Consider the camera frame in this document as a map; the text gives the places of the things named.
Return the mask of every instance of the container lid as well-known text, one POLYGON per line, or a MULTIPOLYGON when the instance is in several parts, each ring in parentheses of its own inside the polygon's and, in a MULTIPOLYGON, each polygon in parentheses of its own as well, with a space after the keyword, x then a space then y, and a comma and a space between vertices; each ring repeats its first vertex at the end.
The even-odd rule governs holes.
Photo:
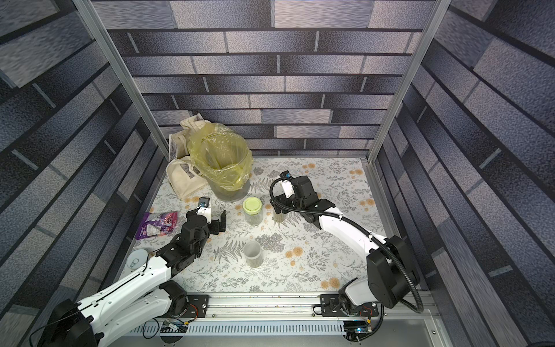
POLYGON ((246 214, 257 214, 262 210, 262 201, 257 197, 246 198, 245 201, 243 201, 243 209, 246 214))

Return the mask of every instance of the brick pattern wall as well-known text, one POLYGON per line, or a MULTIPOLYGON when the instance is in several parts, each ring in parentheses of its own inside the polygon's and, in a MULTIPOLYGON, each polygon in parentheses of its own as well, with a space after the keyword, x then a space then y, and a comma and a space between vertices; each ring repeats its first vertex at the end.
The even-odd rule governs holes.
POLYGON ((253 154, 367 153, 433 1, 94 1, 164 134, 200 112, 253 154))
POLYGON ((0 344, 13 347, 112 283, 167 162, 71 0, 1 11, 0 344))
POLYGON ((555 341, 554 17, 453 0, 376 161, 457 347, 555 341))

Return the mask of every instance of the yellow plastic bag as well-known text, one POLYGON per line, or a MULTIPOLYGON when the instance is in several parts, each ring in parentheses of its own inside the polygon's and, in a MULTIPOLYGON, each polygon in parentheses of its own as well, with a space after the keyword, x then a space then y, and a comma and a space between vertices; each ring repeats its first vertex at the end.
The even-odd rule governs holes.
POLYGON ((239 190, 249 180, 253 154, 246 140, 220 123, 207 123, 187 143, 196 168, 219 187, 239 190))

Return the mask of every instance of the beige cloth bag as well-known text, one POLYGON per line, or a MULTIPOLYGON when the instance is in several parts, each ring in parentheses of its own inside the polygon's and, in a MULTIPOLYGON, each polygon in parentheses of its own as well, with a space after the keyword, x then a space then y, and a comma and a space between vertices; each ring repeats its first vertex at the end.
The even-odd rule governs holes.
POLYGON ((206 123, 210 122, 203 119, 199 113, 183 119, 180 122, 183 130, 169 136, 170 163, 166 167, 166 174, 175 194, 182 201, 208 184, 202 174, 193 166, 187 150, 189 137, 202 129, 206 123))

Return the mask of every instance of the vented metal panel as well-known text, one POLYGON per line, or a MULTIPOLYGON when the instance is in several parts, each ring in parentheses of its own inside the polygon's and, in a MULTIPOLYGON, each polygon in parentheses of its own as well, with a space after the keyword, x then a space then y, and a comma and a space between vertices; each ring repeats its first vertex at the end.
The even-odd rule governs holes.
MULTIPOLYGON (((126 336, 142 335, 143 326, 138 326, 126 336)), ((147 322, 144 334, 151 336, 158 329, 156 322, 147 322)), ((193 322, 186 333, 165 330, 161 335, 339 335, 343 333, 342 321, 207 321, 193 322)))

